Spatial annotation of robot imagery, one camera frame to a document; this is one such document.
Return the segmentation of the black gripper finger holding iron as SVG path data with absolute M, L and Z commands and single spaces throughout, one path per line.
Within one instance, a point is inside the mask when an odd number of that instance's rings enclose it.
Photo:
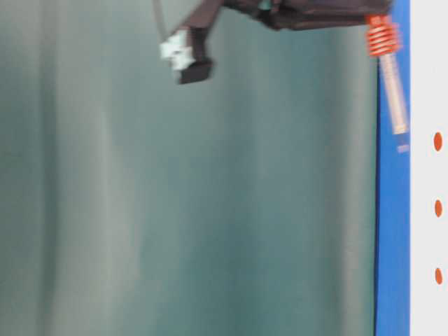
M 302 31 L 365 25 L 368 16 L 386 15 L 392 1 L 270 1 L 254 18 L 273 30 Z

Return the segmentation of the black gripper finger with teal pads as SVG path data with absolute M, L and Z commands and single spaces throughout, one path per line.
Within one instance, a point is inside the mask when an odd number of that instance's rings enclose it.
M 179 84 L 205 81 L 213 60 L 207 55 L 206 40 L 223 7 L 222 1 L 201 1 L 189 16 L 160 44 Z

